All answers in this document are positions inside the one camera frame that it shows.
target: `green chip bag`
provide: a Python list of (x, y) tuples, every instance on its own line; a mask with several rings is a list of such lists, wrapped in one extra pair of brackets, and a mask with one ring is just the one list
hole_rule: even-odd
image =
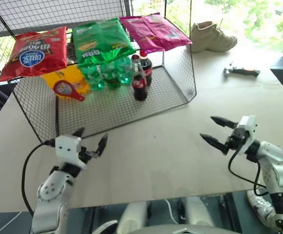
[(82, 25), (72, 34), (79, 67), (109, 63), (135, 53), (118, 18)]

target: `wire mesh basket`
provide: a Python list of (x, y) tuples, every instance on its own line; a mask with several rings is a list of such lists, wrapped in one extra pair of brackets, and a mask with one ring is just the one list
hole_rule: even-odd
[[(0, 70), (7, 62), (15, 35), (58, 26), (73, 28), (91, 21), (160, 12), (189, 37), (191, 0), (10, 0), (0, 1)], [(76, 62), (71, 34), (68, 60)], [(145, 101), (136, 101), (131, 86), (90, 92), (83, 102), (57, 98), (41, 77), (10, 81), (13, 94), (40, 141), (85, 127), (89, 137), (189, 103), (196, 95), (190, 48), (181, 46), (148, 55), (152, 84)]]

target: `shoe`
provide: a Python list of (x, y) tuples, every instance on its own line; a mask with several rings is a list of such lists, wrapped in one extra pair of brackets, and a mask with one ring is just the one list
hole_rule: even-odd
[(224, 52), (233, 48), (238, 40), (234, 36), (227, 36), (211, 21), (195, 23), (191, 28), (190, 45), (191, 52), (197, 53), (203, 50)]
[(272, 227), (271, 216), (275, 214), (273, 206), (262, 196), (256, 196), (253, 190), (246, 192), (249, 205), (252, 207), (257, 218), (267, 227)]

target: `table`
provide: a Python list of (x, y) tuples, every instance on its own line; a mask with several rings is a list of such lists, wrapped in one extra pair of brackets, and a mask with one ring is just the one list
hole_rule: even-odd
[[(231, 153), (222, 155), (199, 136), (206, 133), (225, 141), (231, 134), (231, 129), (216, 125), (210, 116), (239, 121), (243, 115), (256, 115), (256, 138), (283, 148), (283, 87), (260, 55), (249, 51), (236, 47), (227, 53), (195, 54), (196, 98), (183, 107), (109, 131), (105, 152), (101, 158), (92, 159), (79, 175), (69, 206), (251, 189), (251, 184), (228, 172)], [(223, 78), (224, 65), (235, 58), (259, 64), (261, 74), (257, 78)], [(87, 138), (83, 145), (95, 149), (100, 137), (102, 134)], [(11, 96), (0, 112), (0, 212), (26, 210), (20, 191), (21, 170), (26, 156), (38, 143)], [(33, 210), (38, 186), (58, 164), (55, 150), (46, 146), (30, 159), (26, 191)], [(232, 168), (251, 179), (257, 169), (245, 156), (238, 156)]]

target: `robotic arm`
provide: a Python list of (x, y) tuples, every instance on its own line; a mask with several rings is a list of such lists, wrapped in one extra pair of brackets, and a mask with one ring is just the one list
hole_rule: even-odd
[(55, 139), (56, 156), (62, 162), (38, 188), (38, 203), (32, 220), (33, 234), (65, 234), (68, 221), (67, 202), (72, 194), (75, 178), (92, 157), (101, 156), (107, 144), (105, 135), (96, 151), (86, 151), (77, 136)]
[(283, 149), (266, 141), (255, 140), (255, 116), (243, 116), (240, 123), (221, 117), (211, 118), (223, 127), (232, 128), (233, 132), (225, 144), (205, 134), (201, 134), (202, 138), (224, 155), (229, 150), (236, 150), (236, 154), (246, 154), (248, 160), (259, 164), (276, 212), (276, 225), (283, 233)]

